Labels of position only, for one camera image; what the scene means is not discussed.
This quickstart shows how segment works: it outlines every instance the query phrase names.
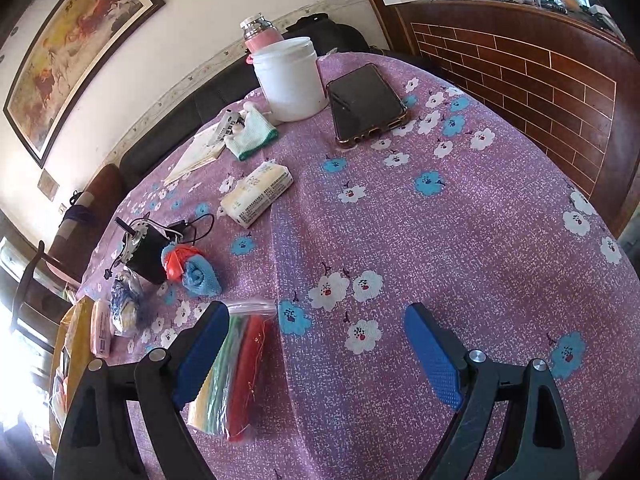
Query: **green cloth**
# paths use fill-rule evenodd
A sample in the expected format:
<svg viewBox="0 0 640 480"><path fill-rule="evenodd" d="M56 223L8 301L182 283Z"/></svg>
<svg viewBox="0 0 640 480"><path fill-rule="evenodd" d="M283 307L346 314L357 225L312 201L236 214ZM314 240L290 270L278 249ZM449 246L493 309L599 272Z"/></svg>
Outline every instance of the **green cloth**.
<svg viewBox="0 0 640 480"><path fill-rule="evenodd" d="M226 400L229 394L229 384L233 384L236 361L238 360L240 343L242 342L247 319L245 316L229 317L228 333L213 363L206 433L214 435L225 434Z"/></svg>
<svg viewBox="0 0 640 480"><path fill-rule="evenodd" d="M225 136L225 144L238 160L246 160L261 147L278 138L278 131L253 108L244 119L244 130Z"/></svg>

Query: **phone case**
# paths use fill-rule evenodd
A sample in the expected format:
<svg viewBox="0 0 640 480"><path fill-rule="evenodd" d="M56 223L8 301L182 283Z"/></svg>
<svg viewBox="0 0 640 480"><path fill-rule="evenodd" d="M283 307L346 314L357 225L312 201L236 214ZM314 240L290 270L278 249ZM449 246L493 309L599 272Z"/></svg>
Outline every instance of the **phone case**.
<svg viewBox="0 0 640 480"><path fill-rule="evenodd" d="M338 138L338 125L335 123L335 115L332 113L332 116L334 117L335 140L341 146L353 146L356 143L360 142L361 140L368 139L372 135L383 134L385 132L388 132L389 130L393 130L394 128L397 128L398 126L403 126L408 122L408 119L409 119L409 110L404 105L404 103L400 100L396 92L391 88L391 85L385 80L384 77L382 77L382 74L380 73L380 70L378 70L378 67L373 63L367 63L363 67L358 68L356 70L362 70L365 67L371 67L373 70L375 70L376 75L378 76L378 78L380 78L380 81L382 81L382 83L389 90L390 95L394 96L398 100L399 107L402 111L396 117L386 120L381 124L377 124L376 126L372 126L371 128L368 128L366 131L353 134L348 139ZM341 78L353 72L356 72L356 71L354 70L352 72L349 72L348 74L340 76L338 79L334 79L333 81L330 81L329 83L327 83L327 86L326 86L327 94L329 94L330 86L332 84L334 84L337 81L340 81Z"/></svg>

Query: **sunlight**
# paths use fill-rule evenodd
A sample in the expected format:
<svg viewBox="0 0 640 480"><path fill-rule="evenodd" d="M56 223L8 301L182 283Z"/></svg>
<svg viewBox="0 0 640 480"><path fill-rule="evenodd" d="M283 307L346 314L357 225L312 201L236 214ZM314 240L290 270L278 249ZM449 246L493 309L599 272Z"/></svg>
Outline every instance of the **sunlight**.
<svg viewBox="0 0 640 480"><path fill-rule="evenodd" d="M29 373L34 350L19 333L9 334L11 312L0 304L0 422L10 428L22 412L33 429L49 427L49 413L44 403L46 393L31 381Z"/></svg>

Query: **table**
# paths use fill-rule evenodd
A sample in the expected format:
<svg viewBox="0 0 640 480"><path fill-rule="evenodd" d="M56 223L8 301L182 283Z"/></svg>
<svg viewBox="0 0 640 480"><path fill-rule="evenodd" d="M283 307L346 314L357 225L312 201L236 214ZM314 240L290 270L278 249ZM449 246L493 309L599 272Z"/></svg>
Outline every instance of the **table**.
<svg viewBox="0 0 640 480"><path fill-rule="evenodd" d="M459 89L370 54L319 67L329 81L368 62L410 107L406 127L340 150L327 108L283 124L245 162L227 151L165 188L183 146L116 212L128 221L151 211L162 224L215 212L232 181L272 158L294 177L248 231L222 217L198 243L220 299L273 299L280 328L265 348L256 440L232 446L194 430L196 444L220 480L415 479L452 417L402 328L404 307L423 301L468 348L519 365L545 358L581 474L603 471L640 415L640 283L626 256L567 177ZM112 223L96 248L81 289L93 298L108 298L102 275L121 236ZM249 251L236 250L241 239ZM144 288L140 331L116 338L111 364L140 359L163 334L167 343L208 303L177 285ZM181 308L191 314L178 326ZM150 331L158 317L162 330ZM130 412L150 478L162 478L137 405ZM504 409L494 413L471 478L497 441Z"/></svg>

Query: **red item in bag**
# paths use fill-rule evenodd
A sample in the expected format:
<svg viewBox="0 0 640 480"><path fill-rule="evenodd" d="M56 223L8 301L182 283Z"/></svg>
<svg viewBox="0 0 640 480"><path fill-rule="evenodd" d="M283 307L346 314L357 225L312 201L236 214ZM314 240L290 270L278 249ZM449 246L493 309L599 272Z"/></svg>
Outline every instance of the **red item in bag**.
<svg viewBox="0 0 640 480"><path fill-rule="evenodd" d="M244 330L236 376L226 407L229 442L240 442L244 438L242 432L249 426L249 412L254 402L254 386L268 326L269 322L264 316L254 315L249 318Z"/></svg>

